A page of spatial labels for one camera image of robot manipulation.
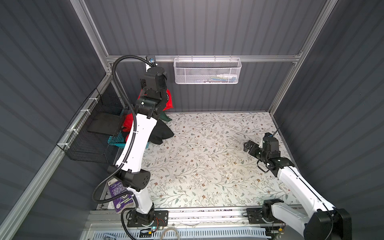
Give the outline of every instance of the floral patterned floor mat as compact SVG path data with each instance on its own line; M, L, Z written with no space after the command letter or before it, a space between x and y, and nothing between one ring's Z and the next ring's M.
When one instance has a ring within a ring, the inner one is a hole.
M151 172L148 189L156 208L262 205L285 194L271 172L258 169L257 159L243 151L243 143L259 142L274 132L269 113L168 114L175 136L150 144L142 168ZM281 156L289 155L281 138Z

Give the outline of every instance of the black wire rack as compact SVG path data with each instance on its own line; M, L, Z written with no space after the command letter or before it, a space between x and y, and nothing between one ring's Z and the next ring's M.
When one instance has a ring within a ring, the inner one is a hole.
M80 110L84 111L84 114L76 126L66 130L70 131L69 137L57 145L71 160L113 164L119 148L108 144L109 135L89 132L87 129L98 113L123 116L128 114L128 110L123 108L120 98L110 94L99 94L92 100L88 109ZM113 137L116 137L120 130L121 126L117 127Z

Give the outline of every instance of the teal plastic basket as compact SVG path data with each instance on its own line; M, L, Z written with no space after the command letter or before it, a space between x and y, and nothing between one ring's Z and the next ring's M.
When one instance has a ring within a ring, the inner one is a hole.
M117 136L114 136L114 137L110 136L108 138L108 144L124 149L125 143L124 143L124 138L122 137L122 134L121 134L121 130L119 131Z

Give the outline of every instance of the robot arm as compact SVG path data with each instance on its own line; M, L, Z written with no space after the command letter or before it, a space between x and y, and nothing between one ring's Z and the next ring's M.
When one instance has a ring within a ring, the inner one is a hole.
M141 79L141 93L136 102L135 112L137 119L137 131L132 150L127 162L114 177L123 183L128 191L133 193L136 203L136 214L142 224L149 224L154 218L154 205L151 201L147 184L151 173L141 169L142 157L147 145L149 136L155 127L160 114L168 101L167 73L161 67L151 67ZM127 142L131 142L133 128ZM129 144L126 144L115 166L108 167L108 173L114 173L123 162Z
M256 157L257 163L263 162L275 177L287 185L307 212L306 216L280 199L271 199L264 201L264 219L269 222L282 220L306 240L352 239L351 216L322 197L289 159L280 157L279 142L271 133L264 135L260 145L252 141L244 143L244 151Z

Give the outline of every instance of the cable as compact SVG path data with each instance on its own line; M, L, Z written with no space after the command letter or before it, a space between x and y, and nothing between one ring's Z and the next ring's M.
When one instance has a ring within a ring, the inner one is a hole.
M117 65L124 59L126 58L135 58L135 59L139 59L143 62L145 62L146 64L148 64L149 66L152 66L154 67L155 64L153 63L150 63L148 62L147 60L139 57L139 56L135 56L135 55L125 55L125 56L121 56L119 57L114 63L113 63L113 66L112 66L112 77L113 77L113 81L115 83L115 86L116 88L118 89L119 92L123 93L124 90L122 89L120 83L119 83L119 80L117 79L116 77L116 67ZM108 181L108 179L110 179L111 177L113 177L116 173L118 173L122 167L124 166L124 163L127 162L127 159L128 159L128 156L132 150L132 146L133 146L133 142L135 141L135 136L136 136L136 131L137 131L137 120L136 120L136 113L134 111L134 108L133 108L133 105L132 103L129 101L128 97L125 95L125 94L122 94L122 97L123 97L123 100L124 102L127 104L129 110L132 112L132 116L133 116L133 132L131 133L132 134L132 138L131 138L131 142L129 143L129 146L128 146L128 150L127 150L127 153L122 161L122 163L120 164L120 166L117 168L117 170L115 172L113 172L111 175L109 175L106 179L104 179L101 183L99 183L99 185L96 186L96 188L94 189L93 193L92 193L92 201L95 202L95 203L98 203L98 204L103 204L103 203L107 203L107 202L110 202L110 201L113 201L119 197L122 197L126 194L130 194L130 195L133 195L132 192L130 191L125 191L125 192L122 192L114 197L111 197L111 198L108 198L108 199L104 199L104 200L98 200L96 199L96 191L106 182Z
M162 219L159 219L159 220L162 220ZM166 222L164 222L164 220L162 220L163 221L163 223L164 223L164 227L166 226Z
M288 166L288 168L290 168L291 170L292 170L292 172L297 176L297 177L299 177L296 173L295 173L295 171L290 167L290 166ZM301 182L302 183L304 183L304 185L313 193L313 195L315 195L316 197L317 197L317 199L319 200L319 201L321 201L321 202L323 202L313 191L312 191L312 189L301 179L301 178L299 178L300 180L301 180ZM333 218L332 218L332 213L331 213L331 211L327 208L327 206L324 204L324 202L323 202L323 205L324 205L324 207L325 207L325 209L329 212L329 217L331 218L331 230L329 231L329 233L328 233L328 236L324 239L324 240L327 240L327 238L331 235L331 233L332 233L332 230L333 230Z
M261 171L263 171L263 172L268 172L269 169L268 169L267 171L264 171L264 170L259 166L259 162L261 162L260 159L259 159L259 160L257 161L257 163L256 163L257 167L258 167Z
M155 229L155 232L159 229L159 219L156 218L156 221L157 221L157 227L156 227L156 229Z
M324 205L324 207L327 209L327 211L329 212L329 217L330 217L330 219L331 219L331 230L329 231L328 236L324 239L324 240L327 240L328 237L331 235L332 230L333 230L333 218L332 218L332 213L331 213L331 211L328 210L327 206L326 206L324 203L323 203L323 205Z
M265 223L273 223L274 221L272 222L268 222L267 220L265 220L263 217L262 217L262 220L265 222Z
M261 208L260 210L258 210L258 211L255 211L255 212L252 212L252 214L254 215L254 214L256 214L256 213L258 213L258 212L261 212L263 209ZM247 212L243 212L241 215L243 216L243 217L248 217L249 215L247 214L246 216L244 216L244 214L246 214Z
M180 234L174 227L168 227L167 229L165 229L164 232L161 234L160 240L163 240L166 232L171 231L171 230L176 232L177 240L180 240Z
M123 209L123 211L121 211L121 214L120 214L120 219L121 219L121 225L122 225L122 228L124 228L124 231L125 231L125 233L129 236L129 238L130 239L132 239L132 240L136 240L129 232L128 232L128 229L127 229L127 227L125 226L125 223L124 223L124 212L125 211L132 211L132 210L134 210L134 209L132 209L132 208L128 208L128 209Z
M274 236L274 238L276 239L276 234L275 234L275 230L273 229L273 224L274 224L275 222L273 221L272 222L272 231L273 231L273 236Z
M285 122L285 120L280 124L280 126L276 129L276 132L274 132L274 133L272 134L271 137L273 137L273 136L277 133L277 131L279 131L280 127L282 126L282 124L283 124L284 122Z
M286 225L286 224L284 223L283 228L280 227L280 228L283 230L283 233L285 233L285 225Z

